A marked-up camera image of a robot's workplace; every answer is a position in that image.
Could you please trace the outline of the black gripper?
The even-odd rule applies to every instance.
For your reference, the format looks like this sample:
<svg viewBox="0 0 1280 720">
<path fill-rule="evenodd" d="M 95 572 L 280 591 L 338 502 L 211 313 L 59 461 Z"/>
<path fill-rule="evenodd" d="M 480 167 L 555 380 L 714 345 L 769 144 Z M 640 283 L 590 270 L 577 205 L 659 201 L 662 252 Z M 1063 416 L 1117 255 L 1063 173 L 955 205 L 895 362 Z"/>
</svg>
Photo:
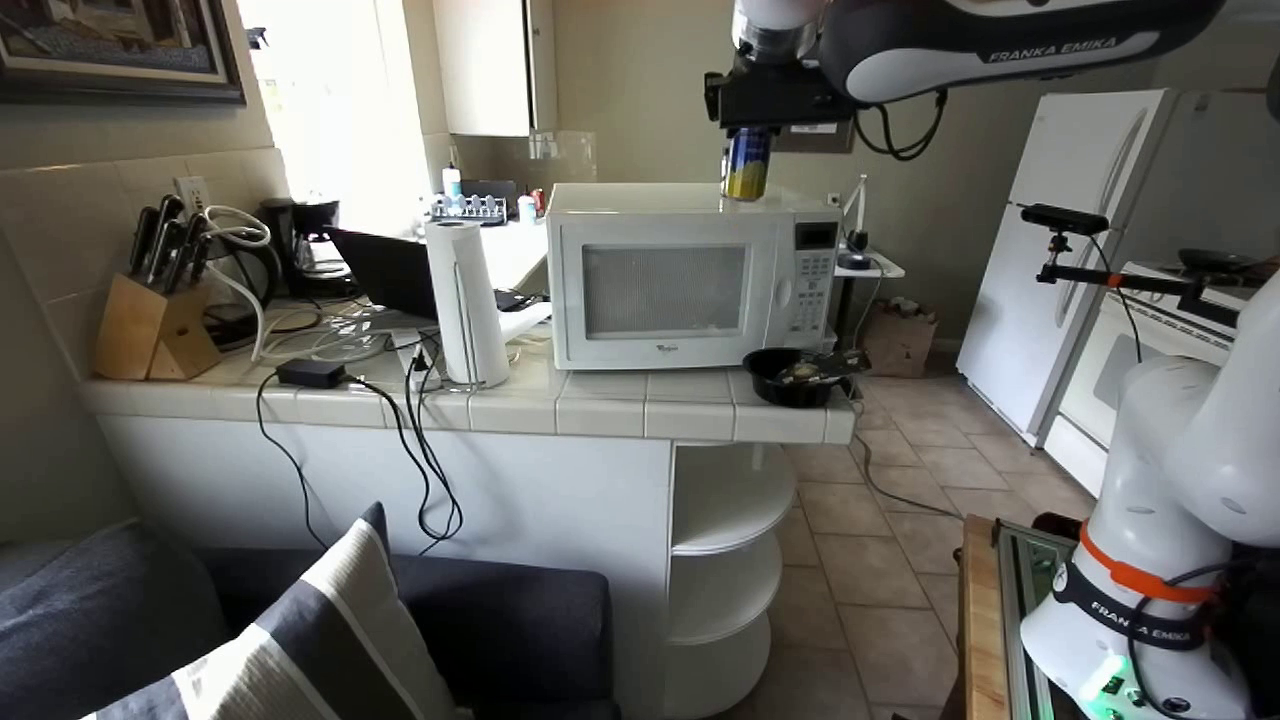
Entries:
<svg viewBox="0 0 1280 720">
<path fill-rule="evenodd" d="M 703 75 L 703 113 L 720 126 L 841 122 L 857 103 L 804 65 L 733 65 Z"/>
</svg>

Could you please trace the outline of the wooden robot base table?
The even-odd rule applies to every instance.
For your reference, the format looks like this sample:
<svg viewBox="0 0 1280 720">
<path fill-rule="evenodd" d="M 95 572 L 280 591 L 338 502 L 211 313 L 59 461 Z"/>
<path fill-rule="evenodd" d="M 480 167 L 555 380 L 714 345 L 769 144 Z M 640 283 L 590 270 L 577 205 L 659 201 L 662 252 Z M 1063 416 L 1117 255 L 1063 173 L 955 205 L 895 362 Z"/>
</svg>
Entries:
<svg viewBox="0 0 1280 720">
<path fill-rule="evenodd" d="M 945 720 L 1067 720 L 1054 687 L 1028 660 L 1021 619 L 1046 594 L 1060 543 L 1004 520 L 962 520 L 955 679 Z"/>
</svg>

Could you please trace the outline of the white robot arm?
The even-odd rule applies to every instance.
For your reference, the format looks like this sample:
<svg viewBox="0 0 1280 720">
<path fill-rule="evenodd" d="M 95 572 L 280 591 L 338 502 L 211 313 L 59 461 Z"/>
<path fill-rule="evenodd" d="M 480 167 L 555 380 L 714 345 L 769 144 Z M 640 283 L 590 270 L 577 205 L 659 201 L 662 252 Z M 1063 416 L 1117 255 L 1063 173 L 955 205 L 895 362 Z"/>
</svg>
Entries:
<svg viewBox="0 0 1280 720">
<path fill-rule="evenodd" d="M 831 122 L 958 85 L 1146 59 L 1233 0 L 733 0 L 733 65 L 703 113 L 733 137 Z M 1124 376 L 1104 486 L 1021 619 L 1025 657 L 1085 720 L 1251 720 L 1248 672 L 1210 641 L 1235 548 L 1280 543 L 1280 281 L 1220 362 Z"/>
</svg>

